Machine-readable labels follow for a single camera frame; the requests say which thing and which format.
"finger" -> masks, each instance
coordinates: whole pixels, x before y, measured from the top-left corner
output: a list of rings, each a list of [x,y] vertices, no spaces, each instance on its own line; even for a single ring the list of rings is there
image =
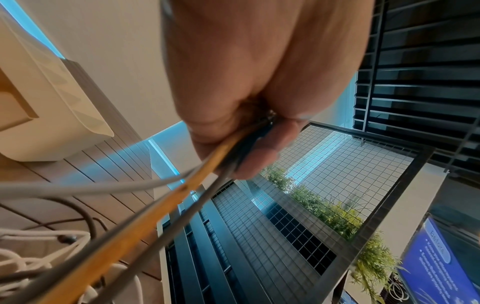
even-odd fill
[[[300,133],[303,122],[284,119],[275,124],[272,130],[259,139],[238,170],[236,179],[250,179],[278,160],[279,152],[288,146]]]

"gray cable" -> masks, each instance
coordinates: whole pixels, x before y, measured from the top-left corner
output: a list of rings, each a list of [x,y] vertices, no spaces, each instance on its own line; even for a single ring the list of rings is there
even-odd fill
[[[160,249],[166,247],[175,236],[190,222],[192,217],[199,212],[203,205],[215,194],[227,177],[229,177],[236,168],[237,164],[233,163],[225,167],[219,177],[213,184],[205,190],[200,198],[190,208],[175,221],[170,227],[156,239],[130,266],[122,272],[112,283],[107,285],[105,289],[93,299],[90,304],[105,304],[112,300],[119,292],[131,282],[133,277],[140,272],[152,258],[158,256]]]
[[[161,180],[131,182],[92,183],[89,185],[58,185],[50,183],[0,183],[0,199],[18,199],[35,197],[66,197],[75,195],[93,195],[148,190],[171,184],[186,178],[192,171]]]

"skin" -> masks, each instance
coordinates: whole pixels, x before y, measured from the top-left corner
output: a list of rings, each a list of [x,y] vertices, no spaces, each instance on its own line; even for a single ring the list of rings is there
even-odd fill
[[[282,120],[235,173],[248,179],[360,66],[374,0],[165,0],[163,58],[175,108],[201,159],[269,110]]]

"beige wall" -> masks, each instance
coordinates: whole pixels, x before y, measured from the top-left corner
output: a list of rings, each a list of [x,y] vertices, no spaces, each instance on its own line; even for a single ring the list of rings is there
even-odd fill
[[[142,139],[180,120],[162,63],[159,0],[17,2]]]
[[[394,255],[400,257],[405,250],[446,175],[443,168],[426,164],[380,224],[378,229],[383,232],[385,244]],[[370,297],[362,293],[359,286],[347,283],[345,289],[358,304],[371,303]]]

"poster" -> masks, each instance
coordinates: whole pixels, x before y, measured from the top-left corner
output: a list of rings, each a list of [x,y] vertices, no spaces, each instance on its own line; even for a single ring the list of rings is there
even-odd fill
[[[411,242],[402,267],[400,275],[418,304],[479,304],[472,282],[431,218]]]

